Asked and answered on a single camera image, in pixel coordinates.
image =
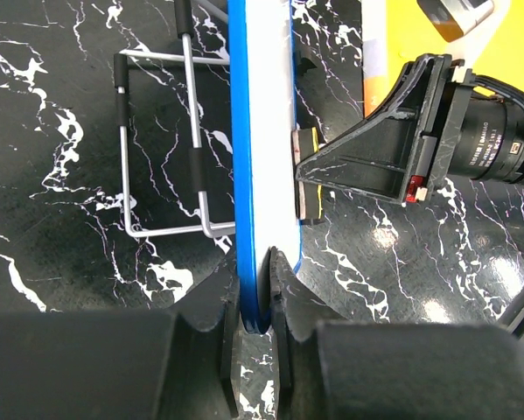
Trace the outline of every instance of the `black handle sleeve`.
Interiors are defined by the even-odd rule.
[[[115,113],[120,127],[129,126],[129,69],[124,54],[114,54]]]
[[[128,57],[124,54],[114,54],[114,87],[129,91]]]
[[[115,113],[120,127],[129,127],[129,96],[117,93],[115,95]]]
[[[195,193],[207,191],[203,148],[190,149],[190,167],[192,168],[192,188]]]
[[[187,33],[193,38],[193,18],[191,0],[174,0],[174,14],[176,15],[176,31],[178,38]]]

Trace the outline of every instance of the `yellow object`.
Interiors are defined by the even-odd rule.
[[[318,144],[318,131],[316,130],[316,127],[312,127],[312,148],[314,153],[320,150],[320,146]],[[322,186],[318,185],[318,218],[322,219],[323,216],[324,208],[322,207]]]
[[[385,19],[388,80],[382,84],[365,80],[365,105],[386,97],[407,61],[424,53],[446,53],[448,46],[416,0],[387,0]],[[512,0],[499,29],[472,68],[476,74],[494,77],[524,91],[524,0]]]

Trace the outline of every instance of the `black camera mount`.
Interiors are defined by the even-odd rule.
[[[397,204],[428,200],[448,174],[524,185],[524,93],[463,64],[407,63],[384,102],[303,160],[297,180]]]

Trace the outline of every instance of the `black marble surface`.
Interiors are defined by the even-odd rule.
[[[299,122],[329,141],[362,117],[360,4],[310,0],[293,13],[318,62],[297,84]],[[226,57],[226,26],[194,14],[195,54]],[[165,0],[0,0],[0,312],[164,308],[233,245],[122,229],[112,55],[180,52],[172,15]],[[139,60],[130,77],[134,220],[195,224],[183,68]],[[229,220],[229,74],[198,67],[197,82],[211,208]],[[452,178],[407,207],[326,191],[325,211],[327,223],[304,230],[299,277],[350,319],[494,322],[524,285],[522,187]],[[273,417],[269,347],[269,334],[246,339],[243,418]]]

